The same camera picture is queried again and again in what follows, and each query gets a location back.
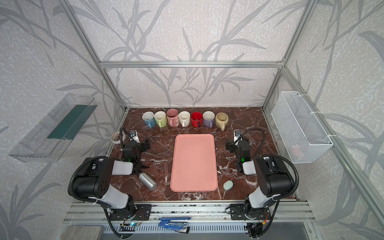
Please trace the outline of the blue flower mug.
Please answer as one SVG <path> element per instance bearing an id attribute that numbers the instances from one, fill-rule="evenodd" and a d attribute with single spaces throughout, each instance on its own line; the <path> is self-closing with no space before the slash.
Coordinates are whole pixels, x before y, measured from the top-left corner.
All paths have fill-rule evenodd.
<path id="1" fill-rule="evenodd" d="M 142 115 L 142 119 L 149 129 L 153 129 L 156 126 L 156 120 L 155 120 L 154 115 L 155 114 L 153 112 L 150 112 L 150 111 L 145 112 Z"/>

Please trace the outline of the beige ceramic teapot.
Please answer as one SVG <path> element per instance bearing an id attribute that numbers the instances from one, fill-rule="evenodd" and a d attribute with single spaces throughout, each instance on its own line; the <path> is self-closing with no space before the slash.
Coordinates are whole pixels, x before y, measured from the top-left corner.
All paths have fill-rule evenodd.
<path id="1" fill-rule="evenodd" d="M 215 124 L 221 130 L 224 131 L 229 123 L 229 117 L 226 113 L 218 113 L 215 117 Z"/>

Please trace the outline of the light green mug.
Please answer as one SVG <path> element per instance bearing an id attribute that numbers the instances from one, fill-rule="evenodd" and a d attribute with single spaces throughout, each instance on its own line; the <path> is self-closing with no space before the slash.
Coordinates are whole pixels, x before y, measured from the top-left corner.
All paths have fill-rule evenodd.
<path id="1" fill-rule="evenodd" d="M 167 114 L 164 111 L 158 111 L 154 114 L 155 121 L 160 128 L 165 128 L 168 124 Z"/>

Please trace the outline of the purple mug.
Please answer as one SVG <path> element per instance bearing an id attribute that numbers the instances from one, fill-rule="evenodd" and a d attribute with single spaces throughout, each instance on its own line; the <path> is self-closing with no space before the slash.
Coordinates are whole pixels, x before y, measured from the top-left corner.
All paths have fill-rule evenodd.
<path id="1" fill-rule="evenodd" d="M 205 111 L 203 113 L 203 124 L 207 128 L 212 128 L 215 124 L 215 113 L 211 111 Z"/>

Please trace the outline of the pink mug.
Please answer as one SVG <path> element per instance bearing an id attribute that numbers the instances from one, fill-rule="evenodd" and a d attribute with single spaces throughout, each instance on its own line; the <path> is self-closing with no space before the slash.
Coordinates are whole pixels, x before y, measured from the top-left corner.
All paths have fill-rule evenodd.
<path id="1" fill-rule="evenodd" d="M 177 109 L 169 109 L 166 112 L 166 115 L 167 115 L 169 126 L 172 128 L 177 128 L 180 124 L 178 110 Z"/>

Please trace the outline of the red mug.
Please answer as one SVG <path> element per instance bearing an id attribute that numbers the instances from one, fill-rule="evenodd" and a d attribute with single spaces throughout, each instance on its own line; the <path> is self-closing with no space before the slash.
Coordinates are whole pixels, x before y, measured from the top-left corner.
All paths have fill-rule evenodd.
<path id="1" fill-rule="evenodd" d="M 199 128 L 203 125 L 203 114 L 200 112 L 193 112 L 191 114 L 191 123 L 194 128 Z"/>

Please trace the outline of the white mug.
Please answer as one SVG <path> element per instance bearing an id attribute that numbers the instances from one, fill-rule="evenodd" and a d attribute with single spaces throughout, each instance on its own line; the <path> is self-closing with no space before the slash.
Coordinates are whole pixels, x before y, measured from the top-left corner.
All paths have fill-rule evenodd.
<path id="1" fill-rule="evenodd" d="M 190 125 L 191 114 L 188 111 L 182 111 L 179 113 L 179 121 L 183 128 L 186 128 Z"/>

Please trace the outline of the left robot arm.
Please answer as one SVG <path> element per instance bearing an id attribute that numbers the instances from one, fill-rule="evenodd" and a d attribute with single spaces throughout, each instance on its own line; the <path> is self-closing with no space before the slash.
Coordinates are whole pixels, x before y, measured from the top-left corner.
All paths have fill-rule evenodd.
<path id="1" fill-rule="evenodd" d="M 120 129 L 122 137 L 130 141 L 120 140 L 122 157 L 110 158 L 98 156 L 86 158 L 72 175 L 68 193 L 76 200 L 99 204 L 107 213 L 110 221 L 133 220 L 147 221 L 152 206 L 135 205 L 131 195 L 122 193 L 111 185 L 112 176 L 136 176 L 150 190 L 157 183 L 143 172 L 146 168 L 141 161 L 142 153 L 151 148 L 149 140 L 140 142 L 137 131 L 127 132 Z"/>

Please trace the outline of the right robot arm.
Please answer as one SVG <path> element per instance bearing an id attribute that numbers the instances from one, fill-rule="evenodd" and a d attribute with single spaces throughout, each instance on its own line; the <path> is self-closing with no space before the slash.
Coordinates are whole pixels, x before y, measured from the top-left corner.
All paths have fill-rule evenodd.
<path id="1" fill-rule="evenodd" d="M 262 140 L 256 153 L 251 155 L 251 143 L 245 134 L 253 131 L 260 132 Z M 299 173 L 291 161 L 279 155 L 258 156 L 265 138 L 263 129 L 256 127 L 244 132 L 235 130 L 234 140 L 226 142 L 226 150 L 237 158 L 237 171 L 257 176 L 258 183 L 256 190 L 246 197 L 243 204 L 229 206 L 232 220 L 271 219 L 270 207 L 291 196 L 299 186 Z"/>

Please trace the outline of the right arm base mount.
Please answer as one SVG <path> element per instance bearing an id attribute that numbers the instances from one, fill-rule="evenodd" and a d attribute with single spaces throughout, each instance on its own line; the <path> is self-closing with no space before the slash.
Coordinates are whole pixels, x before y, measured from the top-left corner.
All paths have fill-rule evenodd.
<path id="1" fill-rule="evenodd" d="M 229 214 L 231 220 L 256 220 L 265 221 L 271 219 L 271 212 L 269 208 L 251 208 L 243 204 L 230 204 Z"/>

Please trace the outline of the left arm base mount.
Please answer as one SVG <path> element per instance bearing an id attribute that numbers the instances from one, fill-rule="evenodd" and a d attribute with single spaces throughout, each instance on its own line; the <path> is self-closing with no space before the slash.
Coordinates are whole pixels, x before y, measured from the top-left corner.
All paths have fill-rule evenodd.
<path id="1" fill-rule="evenodd" d="M 148 221 L 152 210 L 151 204 L 138 204 L 129 209 L 111 209 L 111 221 Z"/>

